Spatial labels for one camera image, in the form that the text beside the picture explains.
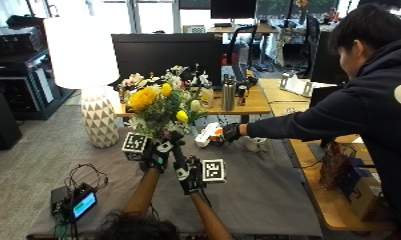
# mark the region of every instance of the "black hoodie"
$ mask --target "black hoodie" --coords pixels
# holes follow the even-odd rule
[[[357,77],[316,107],[249,123],[248,133],[273,139],[360,134],[401,222],[401,40],[373,54]]]

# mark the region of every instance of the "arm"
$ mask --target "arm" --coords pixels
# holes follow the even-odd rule
[[[201,222],[204,225],[208,239],[211,240],[227,240],[232,239],[231,233],[228,232],[219,216],[204,201],[203,197],[197,192],[189,194],[191,200],[196,206]]]
[[[148,168],[139,187],[123,209],[123,212],[137,212],[140,213],[140,216],[145,216],[159,177],[160,170],[157,168]]]
[[[231,140],[235,140],[237,136],[249,136],[313,140],[353,133],[361,134],[366,128],[368,117],[362,101],[354,91],[342,89],[305,112],[237,125],[236,130],[232,131],[235,137],[228,138],[232,137]]]

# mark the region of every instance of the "human hand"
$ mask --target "human hand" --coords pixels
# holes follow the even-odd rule
[[[240,134],[240,124],[239,123],[231,123],[227,126],[223,127],[223,137],[225,141],[233,142],[241,137]]]
[[[173,145],[169,141],[165,142],[153,142],[148,139],[147,148],[144,151],[143,161],[141,161],[141,170],[147,171],[148,168],[157,168],[163,173],[168,166],[169,152]]]
[[[189,156],[187,162],[188,170],[185,170],[177,162],[173,163],[173,169],[184,194],[189,195],[199,192],[199,188],[203,186],[201,162],[195,156]]]

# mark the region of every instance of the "white table lamp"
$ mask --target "white table lamp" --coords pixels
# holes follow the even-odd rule
[[[115,111],[105,85],[119,79],[111,33],[96,17],[44,20],[55,83],[81,89],[81,112],[92,144],[112,146],[119,140]]]

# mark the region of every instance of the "lamp shade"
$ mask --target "lamp shade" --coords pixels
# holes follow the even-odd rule
[[[111,33],[100,18],[48,18],[44,28],[56,85],[83,89],[117,80]]]

